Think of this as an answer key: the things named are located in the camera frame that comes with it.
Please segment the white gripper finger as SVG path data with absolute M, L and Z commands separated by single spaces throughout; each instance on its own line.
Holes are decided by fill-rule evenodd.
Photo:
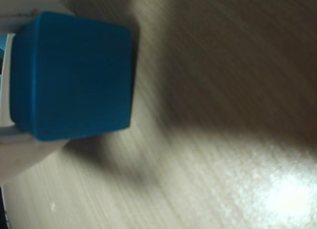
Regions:
M 55 150 L 66 145 L 65 140 L 42 142 L 16 126 L 0 128 L 0 183 L 9 180 L 37 164 Z
M 0 32 L 15 33 L 45 11 L 71 14 L 57 0 L 0 0 Z

